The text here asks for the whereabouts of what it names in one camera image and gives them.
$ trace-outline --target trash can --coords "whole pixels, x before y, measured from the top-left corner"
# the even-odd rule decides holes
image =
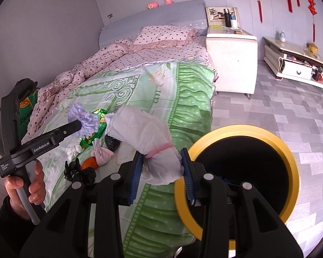
[[[225,182],[250,182],[264,196],[283,222],[291,215],[299,193],[299,173],[288,146],[271,132],[250,125],[231,125],[200,138],[189,149],[190,158]],[[178,214],[201,240],[204,207],[189,206],[183,178],[175,183]],[[234,207],[228,205],[229,249],[235,249]]]

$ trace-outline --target green ruffled trim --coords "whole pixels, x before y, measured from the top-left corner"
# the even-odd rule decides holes
[[[168,122],[177,150],[190,148],[210,131],[213,78],[214,72],[204,65],[177,64],[177,94]],[[133,219],[123,241],[125,258],[172,258],[194,239],[178,216],[173,183],[146,184]]]

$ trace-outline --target pink hair tie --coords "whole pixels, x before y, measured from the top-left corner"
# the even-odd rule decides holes
[[[151,157],[154,156],[154,154],[157,154],[157,153],[159,153],[159,152],[161,152],[161,151],[163,151],[165,149],[171,148],[173,146],[174,146],[174,144],[172,142],[167,142],[167,143],[158,145],[155,148],[153,148],[149,153],[147,153],[145,155],[145,158],[150,159]]]

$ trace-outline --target orange fruit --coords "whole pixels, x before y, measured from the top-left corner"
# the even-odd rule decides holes
[[[81,165],[80,170],[84,170],[86,168],[93,168],[93,169],[98,168],[98,164],[97,164],[96,159],[94,157],[87,158],[83,162],[83,164]]]

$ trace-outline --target gray handle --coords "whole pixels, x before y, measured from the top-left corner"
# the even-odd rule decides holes
[[[30,184],[35,180],[35,166],[36,160],[31,161],[30,163],[25,165],[25,168],[20,169],[14,175],[17,177],[21,177],[24,181],[24,186],[20,189],[17,189],[18,196],[29,214],[31,221],[34,225],[38,225],[40,220],[45,215],[45,205],[44,203],[36,206],[35,204],[31,204],[28,197],[30,196],[30,192],[28,190]]]

